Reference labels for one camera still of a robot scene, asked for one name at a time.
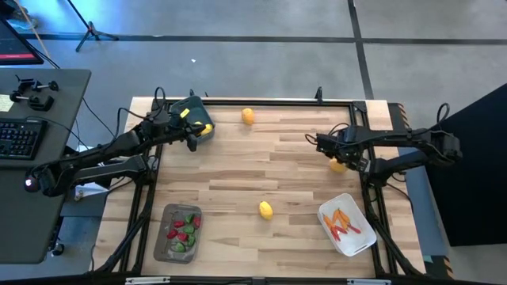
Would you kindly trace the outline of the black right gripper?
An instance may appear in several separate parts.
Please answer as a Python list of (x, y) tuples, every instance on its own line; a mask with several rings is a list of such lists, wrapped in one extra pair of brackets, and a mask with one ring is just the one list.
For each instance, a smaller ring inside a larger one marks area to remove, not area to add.
[[(347, 156), (362, 154), (368, 147), (368, 143), (361, 138), (364, 127), (351, 126), (329, 134), (318, 133), (316, 135), (316, 150), (328, 158), (342, 159)], [(368, 168), (368, 159), (360, 158), (350, 163), (350, 169), (357, 172), (365, 172)]]

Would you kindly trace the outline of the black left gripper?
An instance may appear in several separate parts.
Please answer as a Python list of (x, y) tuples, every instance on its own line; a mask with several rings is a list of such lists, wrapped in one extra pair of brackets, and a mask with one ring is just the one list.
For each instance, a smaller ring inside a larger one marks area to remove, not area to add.
[(176, 141), (186, 141), (186, 146), (191, 152), (195, 152), (197, 148), (197, 136), (203, 131), (202, 122), (195, 118), (185, 119), (178, 114), (164, 112), (162, 114), (162, 138), (161, 144), (172, 144)]

